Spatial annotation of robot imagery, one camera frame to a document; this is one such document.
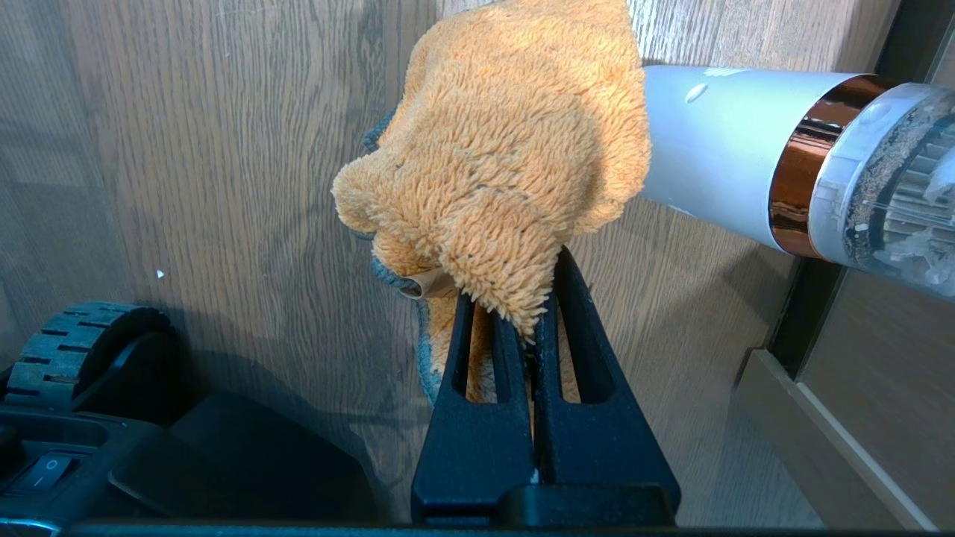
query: orange microfiber cloth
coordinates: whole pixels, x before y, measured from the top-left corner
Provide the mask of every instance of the orange microfiber cloth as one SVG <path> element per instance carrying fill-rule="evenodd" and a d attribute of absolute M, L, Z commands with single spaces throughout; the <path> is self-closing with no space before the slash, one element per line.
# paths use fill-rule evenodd
<path fill-rule="evenodd" d="M 493 391 L 490 316 L 527 340 L 561 246 L 623 211 L 650 146 L 625 0 L 506 0 L 431 28 L 377 150 L 334 180 L 379 276 L 420 295 L 418 368 L 437 394 L 455 288 L 478 309 L 469 397 Z"/>

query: copper ring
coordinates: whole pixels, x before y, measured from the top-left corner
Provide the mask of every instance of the copper ring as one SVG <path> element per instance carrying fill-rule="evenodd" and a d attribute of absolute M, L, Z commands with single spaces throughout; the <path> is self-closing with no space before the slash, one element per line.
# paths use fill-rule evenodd
<path fill-rule="evenodd" d="M 876 75 L 853 76 L 822 96 L 799 122 L 779 157 L 770 186 L 770 228 L 779 247 L 822 259 L 809 236 L 809 202 L 822 163 L 862 109 L 897 85 Z"/>

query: black wheel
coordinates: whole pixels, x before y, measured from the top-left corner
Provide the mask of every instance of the black wheel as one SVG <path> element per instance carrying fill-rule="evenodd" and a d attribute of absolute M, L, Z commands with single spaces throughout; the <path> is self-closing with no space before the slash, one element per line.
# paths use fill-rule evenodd
<path fill-rule="evenodd" d="M 4 401 L 71 410 L 74 398 L 127 345 L 155 332 L 172 329 L 169 318 L 154 308 L 110 302 L 70 306 L 27 341 L 11 370 Z"/>

